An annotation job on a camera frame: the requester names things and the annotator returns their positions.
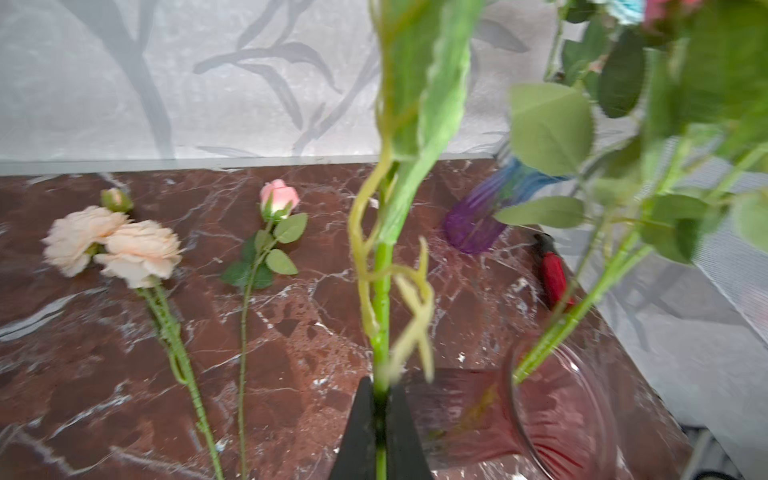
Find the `peach rose spray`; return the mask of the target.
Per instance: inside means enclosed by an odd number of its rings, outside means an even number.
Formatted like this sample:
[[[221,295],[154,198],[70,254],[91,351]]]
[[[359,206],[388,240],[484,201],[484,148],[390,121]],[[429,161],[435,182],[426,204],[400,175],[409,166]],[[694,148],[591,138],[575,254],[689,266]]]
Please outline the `peach rose spray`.
[[[171,372],[191,397],[196,427],[205,440],[214,477],[222,479],[224,471],[184,345],[182,325],[172,312],[163,286],[182,260],[181,242],[172,229],[156,221],[132,219],[133,208],[132,200],[123,190],[102,191],[99,206],[88,206],[52,223],[42,240],[44,262],[67,278],[96,264],[103,276],[124,281],[144,299]]]

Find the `blue purple glass vase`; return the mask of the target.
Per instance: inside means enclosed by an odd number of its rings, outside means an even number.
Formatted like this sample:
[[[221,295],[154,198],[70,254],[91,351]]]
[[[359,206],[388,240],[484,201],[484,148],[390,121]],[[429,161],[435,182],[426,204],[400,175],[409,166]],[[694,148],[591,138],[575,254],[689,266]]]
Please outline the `blue purple glass vase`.
[[[446,215],[443,229],[448,243],[465,254],[489,250],[507,225],[494,215],[530,200],[543,187],[570,180],[549,176],[508,157],[487,179],[463,197]]]

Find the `red glass vase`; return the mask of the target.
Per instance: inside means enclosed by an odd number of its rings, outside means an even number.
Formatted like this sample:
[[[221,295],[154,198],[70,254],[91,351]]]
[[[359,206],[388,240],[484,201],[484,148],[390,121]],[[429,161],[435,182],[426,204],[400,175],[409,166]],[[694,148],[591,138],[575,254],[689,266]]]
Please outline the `red glass vase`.
[[[413,370],[401,383],[429,466],[465,467],[517,456],[546,479],[612,479],[617,440],[592,370],[562,345],[521,383],[513,373],[533,345],[520,340],[499,366]]]

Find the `light pink rosebud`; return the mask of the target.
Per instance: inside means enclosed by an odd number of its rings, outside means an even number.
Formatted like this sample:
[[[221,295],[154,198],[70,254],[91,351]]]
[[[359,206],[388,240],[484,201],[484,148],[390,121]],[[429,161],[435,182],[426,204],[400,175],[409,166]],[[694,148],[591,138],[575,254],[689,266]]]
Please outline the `light pink rosebud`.
[[[238,288],[242,295],[239,317],[239,355],[237,374],[237,438],[239,474],[242,479],[249,477],[247,460],[247,434],[245,433],[245,396],[247,376],[248,315],[250,300],[256,290],[272,285],[276,272],[269,268],[267,259],[280,243],[297,240],[296,237],[283,239],[281,224],[290,219],[299,206],[297,190],[282,179],[266,183],[259,193],[259,213],[262,226],[256,233],[243,241],[240,258],[224,270],[220,280]]]

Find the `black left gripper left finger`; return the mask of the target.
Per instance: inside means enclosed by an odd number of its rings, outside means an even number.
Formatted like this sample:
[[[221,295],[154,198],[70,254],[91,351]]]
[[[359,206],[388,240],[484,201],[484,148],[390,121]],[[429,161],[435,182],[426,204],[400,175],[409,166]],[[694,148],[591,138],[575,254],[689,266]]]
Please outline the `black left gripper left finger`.
[[[372,382],[363,377],[351,407],[329,480],[376,478],[375,401]]]

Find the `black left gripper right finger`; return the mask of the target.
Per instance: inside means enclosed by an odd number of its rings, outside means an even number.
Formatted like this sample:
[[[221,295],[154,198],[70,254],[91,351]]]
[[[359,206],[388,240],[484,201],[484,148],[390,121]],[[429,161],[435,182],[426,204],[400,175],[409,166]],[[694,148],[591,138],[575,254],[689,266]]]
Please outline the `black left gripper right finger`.
[[[386,478],[432,480],[402,385],[390,388],[385,413]]]

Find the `peach cream rose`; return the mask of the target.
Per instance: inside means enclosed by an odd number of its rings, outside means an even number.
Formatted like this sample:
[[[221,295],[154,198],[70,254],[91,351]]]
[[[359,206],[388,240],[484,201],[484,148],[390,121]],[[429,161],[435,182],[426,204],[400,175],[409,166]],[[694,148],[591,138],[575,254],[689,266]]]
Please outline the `peach cream rose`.
[[[519,360],[527,380],[641,260],[688,265],[731,220],[767,248],[767,5],[763,1],[566,1],[541,83],[509,93],[510,148],[523,165],[574,183],[565,196],[509,206],[506,225],[588,226],[594,286],[569,279],[550,326]]]

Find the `white blue rose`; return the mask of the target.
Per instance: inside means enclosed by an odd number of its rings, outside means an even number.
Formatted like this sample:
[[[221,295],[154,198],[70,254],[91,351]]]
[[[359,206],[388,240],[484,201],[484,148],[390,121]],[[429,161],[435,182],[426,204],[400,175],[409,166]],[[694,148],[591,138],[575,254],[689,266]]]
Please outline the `white blue rose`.
[[[347,220],[361,324],[373,354],[376,478],[386,478],[385,413],[413,354],[426,378],[435,372],[428,327],[435,293],[429,248],[415,266],[399,264],[394,248],[421,183],[456,135],[464,116],[471,40],[482,1],[373,1],[371,21],[380,52],[374,116],[378,161],[360,187]]]

